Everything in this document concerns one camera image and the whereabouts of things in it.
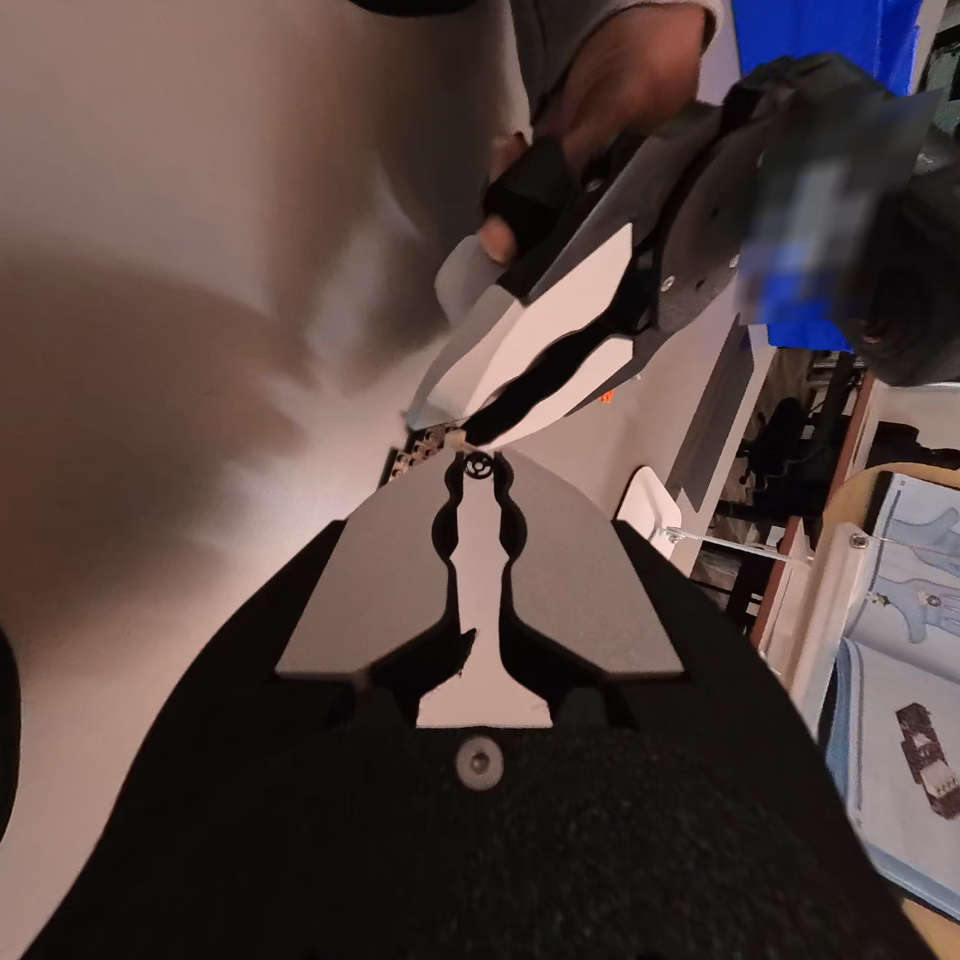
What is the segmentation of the blue storage bin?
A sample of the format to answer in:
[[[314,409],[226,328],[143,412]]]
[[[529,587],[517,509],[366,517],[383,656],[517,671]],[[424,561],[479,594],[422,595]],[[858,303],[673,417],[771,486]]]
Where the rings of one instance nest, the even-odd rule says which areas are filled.
[[[734,1],[741,72],[782,57],[835,53],[897,96],[909,95],[922,1]],[[767,280],[753,321],[780,349],[855,350],[829,316],[824,294],[800,294],[797,273]]]

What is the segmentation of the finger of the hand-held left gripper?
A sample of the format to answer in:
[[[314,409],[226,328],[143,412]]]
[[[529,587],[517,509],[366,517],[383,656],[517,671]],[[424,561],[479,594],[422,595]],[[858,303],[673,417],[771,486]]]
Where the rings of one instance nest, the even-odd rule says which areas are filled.
[[[566,373],[549,362],[510,383],[498,399],[468,420],[468,444],[476,450],[500,450],[557,423],[633,358],[633,342],[607,338]]]
[[[467,237],[438,274],[438,299],[453,306],[451,331],[407,410],[412,431],[462,422],[479,412],[562,338],[584,329],[613,301],[634,250],[633,227],[623,225],[545,293],[526,304],[499,282],[466,305],[464,282],[489,259]]]

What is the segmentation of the clear acrylic holder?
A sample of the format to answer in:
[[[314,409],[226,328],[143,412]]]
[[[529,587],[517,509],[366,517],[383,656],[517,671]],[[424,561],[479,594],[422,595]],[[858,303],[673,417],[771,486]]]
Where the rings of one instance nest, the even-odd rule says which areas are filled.
[[[654,574],[654,609],[683,665],[686,682],[740,719],[765,707],[789,729],[793,704],[811,738],[817,738],[834,662],[843,637],[869,606],[898,612],[903,634],[882,643],[887,656],[958,683],[958,558],[929,544],[909,544],[865,534],[842,524],[814,560],[803,565],[766,552],[786,570],[805,572],[806,587],[788,659],[780,677],[767,673],[751,643],[723,613],[695,598],[679,574]]]

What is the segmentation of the lego instruction booklet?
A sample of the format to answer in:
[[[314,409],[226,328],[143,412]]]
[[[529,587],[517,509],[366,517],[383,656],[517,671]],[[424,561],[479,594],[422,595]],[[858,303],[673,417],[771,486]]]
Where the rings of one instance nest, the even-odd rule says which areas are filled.
[[[827,768],[873,865],[959,916],[958,489],[882,471],[835,659]]]

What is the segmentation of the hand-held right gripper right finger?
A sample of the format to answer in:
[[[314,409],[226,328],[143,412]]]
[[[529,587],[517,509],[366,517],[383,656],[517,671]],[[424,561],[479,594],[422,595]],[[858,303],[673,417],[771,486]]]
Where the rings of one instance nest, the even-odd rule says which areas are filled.
[[[680,678],[685,668],[606,515],[518,453],[495,455],[499,653],[548,706],[570,691]]]

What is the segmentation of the person's left hand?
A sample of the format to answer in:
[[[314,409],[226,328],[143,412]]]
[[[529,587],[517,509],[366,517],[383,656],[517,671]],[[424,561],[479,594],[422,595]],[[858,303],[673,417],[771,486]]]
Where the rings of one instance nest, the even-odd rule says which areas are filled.
[[[626,132],[647,135],[694,100],[700,80],[697,42],[701,13],[636,9],[610,21],[584,46],[559,90],[538,119],[532,139],[521,131],[494,142],[488,180],[513,166],[544,138],[561,146],[575,175]]]

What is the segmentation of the black office chair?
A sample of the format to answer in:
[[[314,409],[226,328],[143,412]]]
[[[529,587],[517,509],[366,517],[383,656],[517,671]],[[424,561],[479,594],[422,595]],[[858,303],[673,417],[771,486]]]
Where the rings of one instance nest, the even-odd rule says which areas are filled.
[[[812,518],[822,509],[822,485],[805,478],[807,461],[803,433],[808,415],[793,396],[777,402],[773,412],[762,416],[756,436],[742,444],[746,458],[741,484],[752,481],[750,503],[743,519],[754,524],[780,524],[790,517]]]

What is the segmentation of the black and white lego car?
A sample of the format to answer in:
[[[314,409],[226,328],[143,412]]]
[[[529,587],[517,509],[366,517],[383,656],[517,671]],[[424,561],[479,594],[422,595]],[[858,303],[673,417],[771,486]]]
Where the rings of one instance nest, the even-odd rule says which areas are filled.
[[[411,432],[402,448],[390,450],[381,483],[385,485],[400,478],[444,450],[459,451],[467,445],[466,431],[457,423],[438,424]]]

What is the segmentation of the white stand base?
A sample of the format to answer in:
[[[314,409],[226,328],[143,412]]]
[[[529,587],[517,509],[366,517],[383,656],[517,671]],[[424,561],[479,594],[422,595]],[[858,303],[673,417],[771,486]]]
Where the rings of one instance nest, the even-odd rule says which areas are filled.
[[[625,486],[612,520],[626,524],[684,576],[675,553],[684,540],[682,511],[649,465],[638,466]]]

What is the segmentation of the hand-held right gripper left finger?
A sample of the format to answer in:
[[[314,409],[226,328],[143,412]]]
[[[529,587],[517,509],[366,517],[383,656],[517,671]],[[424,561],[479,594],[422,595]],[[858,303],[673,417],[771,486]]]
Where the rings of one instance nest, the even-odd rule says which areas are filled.
[[[386,690],[407,721],[459,675],[476,630],[463,630],[452,554],[463,456],[435,456],[348,517],[275,673],[285,680]]]

